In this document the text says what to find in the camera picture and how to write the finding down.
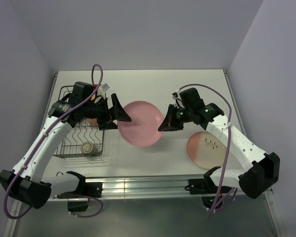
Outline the pink plastic cup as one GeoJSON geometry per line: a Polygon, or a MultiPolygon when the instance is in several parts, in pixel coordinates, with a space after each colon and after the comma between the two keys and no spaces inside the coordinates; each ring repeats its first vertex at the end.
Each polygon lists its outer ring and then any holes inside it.
{"type": "Polygon", "coordinates": [[[85,126],[88,127],[98,127],[97,119],[96,118],[86,118],[85,119],[85,126]]]}

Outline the pink plastic plate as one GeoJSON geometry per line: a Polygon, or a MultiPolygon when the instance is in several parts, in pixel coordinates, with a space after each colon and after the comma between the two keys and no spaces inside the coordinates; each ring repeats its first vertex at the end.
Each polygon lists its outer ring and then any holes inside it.
{"type": "Polygon", "coordinates": [[[149,147],[162,136],[158,131],[164,120],[162,112],[152,103],[134,101],[124,107],[130,122],[119,121],[118,131],[122,138],[136,147],[149,147]]]}

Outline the pink and cream ceramic plate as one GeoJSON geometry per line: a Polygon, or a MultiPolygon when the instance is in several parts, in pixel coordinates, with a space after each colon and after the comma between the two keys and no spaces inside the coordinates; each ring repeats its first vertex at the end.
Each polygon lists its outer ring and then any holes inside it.
{"type": "Polygon", "coordinates": [[[196,166],[209,170],[223,165],[226,146],[211,133],[202,131],[189,138],[186,151],[196,166]]]}

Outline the small speckled ceramic cup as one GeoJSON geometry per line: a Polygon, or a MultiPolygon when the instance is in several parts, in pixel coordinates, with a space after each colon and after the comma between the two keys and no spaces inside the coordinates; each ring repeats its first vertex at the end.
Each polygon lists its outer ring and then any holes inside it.
{"type": "Polygon", "coordinates": [[[97,157],[99,155],[96,145],[89,141],[82,143],[80,151],[81,155],[84,157],[97,157]]]}

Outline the yellow bowl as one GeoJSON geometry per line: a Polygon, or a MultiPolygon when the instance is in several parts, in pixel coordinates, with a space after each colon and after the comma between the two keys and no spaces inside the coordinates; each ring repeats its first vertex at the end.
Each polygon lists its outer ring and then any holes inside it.
{"type": "Polygon", "coordinates": [[[101,100],[102,100],[102,96],[97,96],[94,100],[94,103],[98,103],[101,100]]]}

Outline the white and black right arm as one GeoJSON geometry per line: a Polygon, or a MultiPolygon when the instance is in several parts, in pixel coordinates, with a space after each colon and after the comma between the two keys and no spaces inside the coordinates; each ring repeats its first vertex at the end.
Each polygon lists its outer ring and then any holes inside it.
{"type": "Polygon", "coordinates": [[[194,84],[181,87],[173,93],[182,105],[170,104],[159,131],[183,130],[184,124],[192,122],[215,136],[233,154],[241,169],[227,169],[226,163],[207,171],[203,178],[190,189],[191,194],[229,192],[241,189],[244,194],[256,199],[279,179],[280,158],[274,152],[267,153],[257,147],[241,131],[231,124],[231,114],[225,113],[216,104],[206,105],[194,84]]]}

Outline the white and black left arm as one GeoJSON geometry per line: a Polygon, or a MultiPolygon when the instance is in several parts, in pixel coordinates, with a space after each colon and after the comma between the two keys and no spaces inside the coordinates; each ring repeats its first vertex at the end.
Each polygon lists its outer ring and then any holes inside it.
{"type": "Polygon", "coordinates": [[[51,179],[44,179],[43,174],[60,143],[81,120],[96,119],[99,130],[117,129],[115,120],[131,121],[116,94],[111,95],[110,108],[106,98],[93,102],[94,90],[91,84],[76,82],[70,93],[52,105],[42,131],[27,153],[11,171],[0,173],[0,183],[8,197],[39,209],[55,195],[85,194],[86,178],[79,173],[68,171],[51,179]]]}

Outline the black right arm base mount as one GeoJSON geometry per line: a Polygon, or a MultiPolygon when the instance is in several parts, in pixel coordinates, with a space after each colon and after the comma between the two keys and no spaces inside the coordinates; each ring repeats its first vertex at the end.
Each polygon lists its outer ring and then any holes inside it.
{"type": "Polygon", "coordinates": [[[188,185],[184,187],[191,195],[209,195],[212,196],[201,197],[203,205],[210,209],[214,203],[215,195],[217,192],[217,186],[213,184],[211,180],[206,181],[205,178],[201,179],[189,179],[188,185]]]}

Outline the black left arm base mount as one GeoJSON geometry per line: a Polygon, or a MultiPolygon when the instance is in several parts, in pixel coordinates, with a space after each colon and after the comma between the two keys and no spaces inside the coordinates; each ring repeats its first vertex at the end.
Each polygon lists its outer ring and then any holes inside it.
{"type": "Polygon", "coordinates": [[[68,171],[65,174],[57,177],[57,181],[59,181],[60,184],[56,185],[56,189],[52,189],[52,197],[57,197],[60,199],[87,199],[85,202],[69,200],[67,202],[67,209],[70,215],[73,215],[77,218],[90,218],[95,217],[102,212],[104,204],[100,200],[103,187],[101,182],[89,183],[86,181],[85,176],[74,171],[68,171]],[[87,210],[91,200],[99,203],[99,210],[91,215],[82,215],[81,213],[87,210]]]}

